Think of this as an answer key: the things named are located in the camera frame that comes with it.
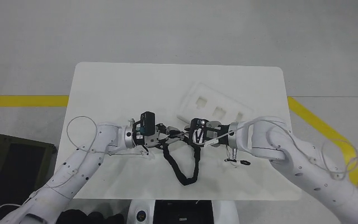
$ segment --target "white wire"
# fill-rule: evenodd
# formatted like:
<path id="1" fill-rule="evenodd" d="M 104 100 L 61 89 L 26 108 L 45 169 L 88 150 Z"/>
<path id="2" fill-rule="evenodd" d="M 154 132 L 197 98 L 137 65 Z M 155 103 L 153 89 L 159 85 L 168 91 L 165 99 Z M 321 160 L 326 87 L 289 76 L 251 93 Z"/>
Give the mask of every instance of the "white wire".
<path id="1" fill-rule="evenodd" d="M 71 139 L 71 137 L 69 136 L 69 133 L 68 133 L 69 125 L 72 123 L 72 121 L 76 120 L 77 118 L 87 118 L 87 119 L 89 119 L 89 120 L 95 125 L 95 128 L 96 128 L 95 136 L 94 136 L 94 138 L 93 138 L 91 144 L 89 145 L 88 150 L 86 150 L 86 154 L 85 154 L 85 156 L 84 156 L 82 162 L 79 164 L 79 166 L 78 166 L 78 168 L 77 168 L 77 170 L 79 170 L 79 168 L 80 168 L 80 167 L 82 166 L 82 164 L 84 163 L 84 161 L 85 161 L 87 155 L 89 154 L 89 152 L 90 152 L 90 150 L 91 150 L 91 148 L 92 148 L 93 143 L 94 143 L 95 140 L 96 140 L 98 128 L 97 128 L 96 122 L 95 122 L 92 118 L 90 118 L 90 117 L 88 117 L 88 116 L 83 116 L 83 115 L 82 115 L 82 116 L 77 116 L 77 117 L 73 118 L 72 120 L 70 120 L 70 121 L 68 122 L 67 127 L 66 127 L 66 134 L 67 134 L 68 140 L 70 141 L 70 143 L 71 143 L 74 147 L 76 147 L 76 148 L 78 148 L 78 149 L 80 149 L 80 147 L 78 147 L 78 146 L 72 141 L 72 139 Z M 60 187 L 60 186 L 65 185 L 73 176 L 74 176 L 74 174 L 72 174 L 65 182 L 63 182 L 62 184 L 59 184 L 59 185 L 57 185 L 57 186 L 48 186 L 48 184 L 46 184 L 46 185 L 47 185 L 48 188 L 50 188 L 50 189 L 58 188 L 58 187 Z"/>
<path id="2" fill-rule="evenodd" d="M 292 140 L 294 146 L 296 147 L 296 149 L 297 149 L 300 153 L 302 153 L 302 155 L 304 155 L 304 156 L 306 157 L 306 159 L 307 159 L 310 163 L 312 163 L 312 164 L 316 165 L 318 168 L 320 168 L 320 169 L 322 169 L 322 170 L 328 172 L 331 176 L 333 176 L 333 174 L 343 174 L 343 177 L 340 178 L 339 180 L 343 180 L 347 174 L 349 174 L 350 172 L 354 171 L 354 170 L 358 167 L 358 150 L 357 150 L 357 148 L 354 147 L 350 142 L 347 142 L 347 141 L 344 141 L 344 140 L 340 140 L 340 139 L 333 139 L 333 140 L 341 141 L 341 142 L 345 142 L 345 143 L 349 144 L 350 146 L 352 146 L 352 148 L 354 149 L 354 151 L 355 151 L 355 153 L 356 153 L 356 157 L 352 158 L 352 159 L 349 161 L 349 163 L 346 165 L 344 171 L 332 171 L 332 170 L 329 169 L 329 167 L 328 167 L 328 165 L 327 165 L 327 163 L 326 163 L 325 155 L 324 155 L 324 153 L 323 153 L 323 149 L 324 149 L 325 142 L 323 142 L 323 144 L 322 144 L 322 149 L 321 149 L 321 156 L 322 156 L 322 160 L 323 160 L 324 167 L 321 167 L 321 166 L 319 166 L 318 164 L 313 163 L 312 160 L 311 160 L 312 157 L 308 156 L 306 153 L 304 153 L 304 152 L 298 147 L 298 145 L 297 145 L 297 143 L 296 143 L 294 137 L 292 136 L 292 134 L 290 134 L 289 131 L 286 130 L 285 128 L 283 128 L 282 126 L 276 124 L 275 121 L 273 121 L 273 120 L 266 120 L 266 119 L 253 120 L 252 122 L 248 122 L 247 124 L 245 124 L 245 125 L 243 125 L 243 126 L 237 128 L 237 129 L 235 129 L 235 130 L 231 130 L 231 131 L 229 131 L 229 132 L 227 132 L 227 133 L 225 133 L 225 134 L 222 134 L 222 135 L 220 135 L 220 136 L 218 136 L 218 137 L 216 137 L 216 138 L 213 138 L 213 139 L 211 139 L 210 141 L 213 141 L 213 140 L 216 140 L 216 139 L 219 139 L 219 138 L 223 138 L 223 137 L 225 137 L 225 136 L 227 136 L 227 135 L 229 135 L 229 134 L 231 134 L 231 133 L 233 133 L 233 132 L 236 132 L 236 131 L 238 131 L 238 130 L 240 130 L 240 129 L 243 129 L 243 128 L 247 127 L 247 126 L 253 125 L 253 124 L 257 123 L 257 122 L 268 122 L 268 123 L 271 123 L 271 124 L 277 126 L 277 127 L 280 128 L 281 130 L 283 130 L 283 131 L 291 138 L 291 140 Z M 205 145 L 205 143 L 194 143 L 194 144 L 196 144 L 196 145 L 198 145 L 198 146 L 203 146 L 203 145 Z M 353 162 L 356 162 L 356 163 L 355 163 L 355 166 L 354 166 L 353 168 L 351 168 L 351 169 L 348 169 Z"/>
<path id="3" fill-rule="evenodd" d="M 4 207 L 4 206 L 16 206 L 16 207 L 21 207 L 21 205 L 19 205 L 19 204 L 2 204 L 2 205 L 0 206 L 0 208 L 2 208 L 2 207 Z"/>

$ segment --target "robotic arm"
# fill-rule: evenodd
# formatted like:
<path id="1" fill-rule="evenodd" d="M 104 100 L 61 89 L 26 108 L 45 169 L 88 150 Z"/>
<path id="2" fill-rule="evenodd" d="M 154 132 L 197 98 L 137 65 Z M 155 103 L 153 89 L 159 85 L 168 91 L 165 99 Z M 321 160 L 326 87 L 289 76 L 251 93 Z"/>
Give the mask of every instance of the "robotic arm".
<path id="1" fill-rule="evenodd" d="M 248 128 L 253 126 L 252 147 L 248 148 Z M 290 182 L 316 198 L 344 224 L 358 223 L 358 189 L 345 174 L 327 172 L 319 149 L 292 135 L 283 120 L 260 117 L 250 122 L 232 123 L 228 146 L 253 156 L 269 159 L 271 165 Z M 329 170 L 337 166 L 325 158 Z"/>
<path id="2" fill-rule="evenodd" d="M 252 147 L 249 148 L 249 127 L 252 126 Z M 179 181 L 183 177 L 175 170 L 175 161 L 170 160 L 167 146 L 175 141 L 185 141 L 195 150 L 195 161 L 199 163 L 198 146 L 224 144 L 233 150 L 229 161 L 236 162 L 237 151 L 268 159 L 271 165 L 292 183 L 319 200 L 344 224 L 358 223 L 358 190 L 343 174 L 334 174 L 322 169 L 323 159 L 310 143 L 294 137 L 283 120 L 276 117 L 260 117 L 249 122 L 221 125 L 205 119 L 193 119 L 188 132 L 180 132 L 162 123 L 154 125 L 154 114 L 142 114 L 139 122 L 132 120 L 131 126 L 113 124 L 97 126 L 95 140 L 80 146 L 39 190 L 18 209 L 9 213 L 3 223 L 55 223 L 70 200 L 86 184 L 104 161 L 106 154 L 141 145 L 146 151 L 157 147 L 172 165 Z M 330 170 L 335 164 L 325 159 Z M 195 178 L 186 179 L 188 184 Z"/>

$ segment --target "white cable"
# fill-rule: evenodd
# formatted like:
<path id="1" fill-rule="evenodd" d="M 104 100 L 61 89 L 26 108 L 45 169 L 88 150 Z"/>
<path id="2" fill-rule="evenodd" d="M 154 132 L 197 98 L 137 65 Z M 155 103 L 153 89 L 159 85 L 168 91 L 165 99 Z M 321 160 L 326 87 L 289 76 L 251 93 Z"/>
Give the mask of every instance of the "white cable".
<path id="1" fill-rule="evenodd" d="M 95 128 L 96 128 L 95 136 L 94 136 L 94 138 L 93 138 L 93 140 L 92 140 L 92 142 L 91 142 L 91 144 L 90 144 L 88 150 L 86 150 L 86 154 L 85 154 L 85 156 L 84 156 L 82 162 L 79 164 L 79 166 L 78 166 L 78 168 L 77 168 L 77 170 L 79 170 L 79 168 L 80 168 L 80 167 L 82 166 L 82 164 L 84 163 L 84 161 L 85 161 L 87 155 L 89 154 L 89 152 L 90 152 L 90 150 L 91 150 L 91 148 L 92 148 L 93 143 L 94 143 L 95 140 L 96 140 L 98 129 L 97 129 L 97 124 L 96 124 L 96 122 L 95 122 L 92 118 L 90 118 L 90 117 L 88 117 L 88 116 L 83 116 L 83 115 L 82 115 L 82 116 L 77 116 L 77 117 L 73 118 L 72 120 L 70 120 L 70 121 L 68 122 L 68 124 L 67 124 L 67 127 L 66 127 L 66 134 L 67 134 L 68 140 L 70 141 L 70 143 L 71 143 L 74 147 L 80 149 L 80 147 L 78 147 L 78 146 L 72 141 L 71 137 L 69 136 L 68 128 L 69 128 L 69 125 L 72 123 L 72 121 L 76 120 L 77 118 L 87 118 L 87 119 L 89 119 L 89 120 L 95 125 Z M 60 186 L 65 185 L 73 176 L 74 176 L 74 174 L 72 174 L 65 182 L 63 182 L 62 184 L 59 184 L 59 185 L 57 185 L 57 186 L 48 186 L 48 184 L 46 184 L 46 185 L 47 185 L 48 188 L 50 188 L 50 189 L 58 188 L 58 187 L 60 187 Z"/>
<path id="2" fill-rule="evenodd" d="M 0 206 L 0 208 L 2 208 L 2 207 L 4 207 L 4 206 L 16 206 L 16 207 L 21 207 L 21 205 L 19 205 L 19 204 L 2 204 L 2 205 Z"/>

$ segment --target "yellow floor line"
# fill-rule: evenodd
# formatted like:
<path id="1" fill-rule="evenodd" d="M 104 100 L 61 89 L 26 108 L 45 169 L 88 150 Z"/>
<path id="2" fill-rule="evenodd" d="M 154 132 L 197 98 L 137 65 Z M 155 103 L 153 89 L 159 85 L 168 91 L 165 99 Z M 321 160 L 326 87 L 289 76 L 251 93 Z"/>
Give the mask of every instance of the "yellow floor line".
<path id="1" fill-rule="evenodd" d="M 319 131 L 322 135 L 324 135 L 328 139 L 340 139 L 346 142 L 349 142 L 344 136 L 339 134 L 336 130 L 331 128 L 326 122 L 321 120 L 319 117 L 314 115 L 311 111 L 305 108 L 302 104 L 296 101 L 292 97 L 287 97 L 289 108 L 299 117 L 301 117 L 304 121 L 306 121 L 309 125 L 311 125 L 314 129 Z M 343 158 L 345 159 L 346 164 L 355 157 L 354 149 L 347 143 L 341 141 L 332 141 L 336 146 L 338 146 L 342 153 Z M 349 174 L 350 180 L 353 184 L 358 185 L 358 169 L 350 172 Z"/>
<path id="2" fill-rule="evenodd" d="M 0 106 L 67 106 L 68 96 L 0 96 Z"/>
<path id="3" fill-rule="evenodd" d="M 67 106 L 68 96 L 0 96 L 0 107 L 40 107 L 40 106 Z M 327 123 L 310 112 L 292 97 L 288 97 L 289 108 L 313 128 L 329 139 L 348 141 Z M 346 163 L 355 156 L 351 146 L 339 141 L 333 141 L 343 152 Z M 358 169 L 350 173 L 350 180 L 358 185 Z"/>

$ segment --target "white tabletop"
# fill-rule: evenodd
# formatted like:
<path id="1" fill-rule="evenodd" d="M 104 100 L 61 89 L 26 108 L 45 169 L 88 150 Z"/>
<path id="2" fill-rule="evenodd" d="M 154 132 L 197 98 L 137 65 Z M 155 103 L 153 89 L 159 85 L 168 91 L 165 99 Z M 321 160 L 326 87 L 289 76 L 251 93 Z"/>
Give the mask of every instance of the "white tabletop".
<path id="1" fill-rule="evenodd" d="M 76 66 L 74 73 L 56 167 L 74 151 L 65 128 L 75 116 L 86 115 L 97 123 L 128 125 L 130 118 L 139 120 L 141 113 L 152 111 L 156 123 L 183 129 L 186 123 L 177 118 L 178 107 L 198 82 L 233 100 L 244 101 L 254 111 L 251 118 L 274 115 L 291 126 L 284 78 L 277 67 L 84 62 Z M 82 120 L 70 128 L 77 144 L 91 141 L 93 133 L 89 122 Z M 267 160 L 247 153 L 239 152 L 238 157 L 251 165 L 235 168 L 224 162 L 224 148 L 202 149 L 198 181 L 182 186 L 162 152 L 151 151 L 153 160 L 106 156 L 75 198 L 297 200 L 301 195 L 301 190 Z M 171 155 L 183 173 L 191 177 L 192 150 L 177 144 L 177 148 L 171 148 Z"/>

